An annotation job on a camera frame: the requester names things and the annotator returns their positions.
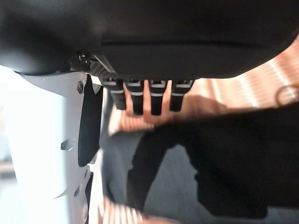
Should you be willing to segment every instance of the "white plastic part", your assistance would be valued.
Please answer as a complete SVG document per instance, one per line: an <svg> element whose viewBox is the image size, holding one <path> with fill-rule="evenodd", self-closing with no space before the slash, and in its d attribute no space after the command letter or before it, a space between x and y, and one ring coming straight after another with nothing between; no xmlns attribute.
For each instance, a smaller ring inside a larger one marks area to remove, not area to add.
<svg viewBox="0 0 299 224"><path fill-rule="evenodd" d="M7 136L31 224L84 224L87 218L90 170L78 165L84 94L77 91L86 77L8 75Z"/></svg>

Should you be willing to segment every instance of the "orange striped surface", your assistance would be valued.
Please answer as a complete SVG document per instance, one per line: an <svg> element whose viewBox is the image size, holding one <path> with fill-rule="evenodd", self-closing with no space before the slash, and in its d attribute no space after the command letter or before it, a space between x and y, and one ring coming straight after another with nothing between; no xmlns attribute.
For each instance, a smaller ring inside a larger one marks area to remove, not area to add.
<svg viewBox="0 0 299 224"><path fill-rule="evenodd" d="M237 77L202 78L185 95L182 111L170 112L171 82L168 83L161 116L150 114L150 93L144 87L144 115L133 116L132 101L126 91L127 110L112 110L109 133L149 129L167 122L202 119L225 113L278 107L299 100L299 38L272 60Z"/></svg>

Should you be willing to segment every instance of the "black strip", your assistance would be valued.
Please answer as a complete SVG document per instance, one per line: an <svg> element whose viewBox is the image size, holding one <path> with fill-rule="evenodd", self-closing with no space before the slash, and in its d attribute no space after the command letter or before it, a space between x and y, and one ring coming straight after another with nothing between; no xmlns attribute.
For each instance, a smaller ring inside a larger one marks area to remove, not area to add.
<svg viewBox="0 0 299 224"><path fill-rule="evenodd" d="M84 167L99 149L103 88L94 94L93 83L87 75L78 140L78 163Z"/></svg>

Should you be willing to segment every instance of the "black connector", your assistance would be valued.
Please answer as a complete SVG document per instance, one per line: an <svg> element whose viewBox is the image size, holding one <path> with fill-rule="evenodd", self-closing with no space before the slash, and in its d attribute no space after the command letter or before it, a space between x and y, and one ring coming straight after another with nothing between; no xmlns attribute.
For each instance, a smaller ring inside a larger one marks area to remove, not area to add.
<svg viewBox="0 0 299 224"><path fill-rule="evenodd" d="M118 110L125 110L127 106L122 80L111 77L105 77L100 78L100 81L102 85L110 91L116 108Z"/></svg>
<svg viewBox="0 0 299 224"><path fill-rule="evenodd" d="M133 102L133 114L143 115L143 80L130 79L126 81L126 88L131 93L131 98Z"/></svg>
<svg viewBox="0 0 299 224"><path fill-rule="evenodd" d="M163 94L166 90L167 81L149 80L149 91L151 100L151 114L161 115Z"/></svg>
<svg viewBox="0 0 299 224"><path fill-rule="evenodd" d="M172 81L170 111L181 111L184 95L192 88L193 83L194 80Z"/></svg>

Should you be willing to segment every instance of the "hole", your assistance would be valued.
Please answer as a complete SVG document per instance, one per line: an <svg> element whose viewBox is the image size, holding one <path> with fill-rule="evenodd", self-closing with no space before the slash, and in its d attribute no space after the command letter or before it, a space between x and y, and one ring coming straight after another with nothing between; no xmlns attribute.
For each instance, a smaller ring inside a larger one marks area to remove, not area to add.
<svg viewBox="0 0 299 224"><path fill-rule="evenodd" d="M77 189L75 190L74 196L77 197L79 195L80 191L81 191L81 185L79 185L77 187Z"/></svg>
<svg viewBox="0 0 299 224"><path fill-rule="evenodd" d="M77 85L77 91L79 94L82 94L83 90L84 90L84 83L82 81L79 81Z"/></svg>
<svg viewBox="0 0 299 224"><path fill-rule="evenodd" d="M61 150L71 151L75 146L74 139L67 139L63 143L61 143Z"/></svg>

